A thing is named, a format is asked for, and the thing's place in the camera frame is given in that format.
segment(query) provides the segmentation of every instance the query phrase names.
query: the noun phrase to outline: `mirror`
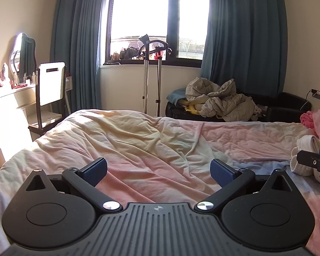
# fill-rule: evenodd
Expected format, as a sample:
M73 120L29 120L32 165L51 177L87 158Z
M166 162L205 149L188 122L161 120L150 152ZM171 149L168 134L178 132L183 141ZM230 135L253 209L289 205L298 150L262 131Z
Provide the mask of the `mirror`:
M18 34L9 59L9 67L13 75L16 73L17 83L23 83L25 73L30 76L36 71L37 63L34 52L35 40L24 33Z

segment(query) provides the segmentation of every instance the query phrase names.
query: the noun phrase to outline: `window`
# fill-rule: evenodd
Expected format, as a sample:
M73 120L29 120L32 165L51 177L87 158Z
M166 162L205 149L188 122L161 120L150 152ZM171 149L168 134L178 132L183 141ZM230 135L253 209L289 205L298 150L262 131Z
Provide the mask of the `window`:
M109 62L142 64L136 60L142 46L138 37L148 34L151 40L168 42L173 50L171 55L163 54L163 64L201 66L209 0L110 0L109 6Z
M209 0L180 0L179 58L203 59Z

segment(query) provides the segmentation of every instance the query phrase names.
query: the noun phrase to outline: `gray jacket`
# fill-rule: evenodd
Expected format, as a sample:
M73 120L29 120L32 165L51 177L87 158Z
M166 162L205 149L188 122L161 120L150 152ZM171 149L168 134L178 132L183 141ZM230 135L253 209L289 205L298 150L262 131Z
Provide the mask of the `gray jacket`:
M226 122L248 121L260 112L251 97L236 93L234 79L219 86L197 77L186 87L186 99L201 116L217 116Z

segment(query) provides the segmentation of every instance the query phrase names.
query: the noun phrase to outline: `logo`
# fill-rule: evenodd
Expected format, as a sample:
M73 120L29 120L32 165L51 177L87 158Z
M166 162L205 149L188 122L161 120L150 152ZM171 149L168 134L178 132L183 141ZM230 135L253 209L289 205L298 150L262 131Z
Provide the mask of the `logo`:
M156 206L156 207L154 207L154 210L156 210L156 211L160 211L160 210L162 210L163 209L163 207L161 207L161 206Z

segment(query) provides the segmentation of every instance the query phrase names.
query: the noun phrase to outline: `white chair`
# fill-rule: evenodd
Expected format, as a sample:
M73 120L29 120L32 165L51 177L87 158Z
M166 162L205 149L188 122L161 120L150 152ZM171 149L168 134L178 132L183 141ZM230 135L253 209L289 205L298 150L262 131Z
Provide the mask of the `white chair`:
M43 63L36 73L36 114L28 116L29 129L40 136L55 127L65 117L65 63ZM59 113L41 111L41 106L59 101Z

